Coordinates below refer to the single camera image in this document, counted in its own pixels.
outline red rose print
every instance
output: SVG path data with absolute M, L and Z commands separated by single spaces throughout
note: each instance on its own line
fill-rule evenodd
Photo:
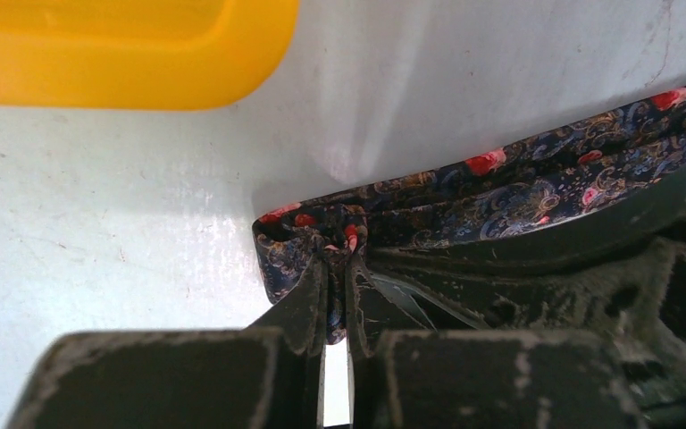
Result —
M 686 88 L 672 89 L 664 94 L 652 96 L 650 100 L 656 105 L 658 110 L 664 111 L 686 100 Z
M 294 219 L 294 223 L 296 226 L 309 226 L 309 225 L 314 225 L 317 223 L 317 220 L 314 219 L 314 216 L 311 216 L 309 214 L 296 214 L 296 219 Z
M 466 166 L 478 176 L 484 176 L 488 174 L 491 170 L 495 170 L 506 161 L 506 154 L 504 149 L 496 149 L 483 154 L 480 156 L 475 156 L 474 158 L 469 158 L 466 161 Z
M 587 154 L 580 156 L 580 159 L 577 160 L 577 164 L 586 164 L 589 163 L 590 161 L 595 161 L 597 159 L 600 159 L 601 156 L 603 156 L 603 152 L 600 150 L 591 150 Z
M 582 205 L 589 206 L 590 203 L 593 202 L 593 199 L 595 199 L 598 196 L 598 193 L 598 189 L 587 188 L 585 192 L 582 193 Z
M 356 227 L 354 225 L 349 225 L 343 232 L 346 234 L 348 248 L 350 248 L 353 252 L 354 250 L 356 250 L 356 244 L 358 242 L 358 238 L 356 235 Z
M 301 207 L 301 203 L 293 203 L 293 204 L 288 204 L 287 206 L 280 207 L 277 210 L 272 210 L 270 213 L 265 214 L 264 216 L 259 218 L 259 222 L 261 223 L 277 223 L 280 221 L 280 218 L 286 214 L 287 212 L 291 210 L 296 210 L 297 208 Z

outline navy patterned fabric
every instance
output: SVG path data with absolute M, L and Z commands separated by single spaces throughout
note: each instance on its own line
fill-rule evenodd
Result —
M 330 266 L 328 343 L 345 338 L 343 267 L 367 248 L 449 248 L 599 210 L 686 164 L 686 87 L 461 163 L 274 210 L 253 225 L 272 303 L 312 254 Z

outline yellow container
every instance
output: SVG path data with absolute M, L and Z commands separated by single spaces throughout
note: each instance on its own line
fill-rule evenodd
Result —
M 280 63 L 299 0 L 0 0 L 0 104 L 204 109 Z

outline floral fabric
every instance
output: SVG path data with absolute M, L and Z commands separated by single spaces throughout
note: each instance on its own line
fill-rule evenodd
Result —
M 312 254 L 330 267 L 328 343 L 345 338 L 343 268 L 354 252 L 449 248 L 534 231 L 651 186 L 686 164 L 686 88 L 463 162 L 274 210 L 253 225 L 272 303 Z

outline white surface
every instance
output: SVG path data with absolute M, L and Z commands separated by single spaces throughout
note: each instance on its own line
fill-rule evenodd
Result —
M 303 1 L 276 73 L 194 114 L 0 107 L 0 426 L 77 330 L 244 326 L 260 213 L 686 84 L 686 1 Z M 348 419 L 345 346 L 326 423 Z

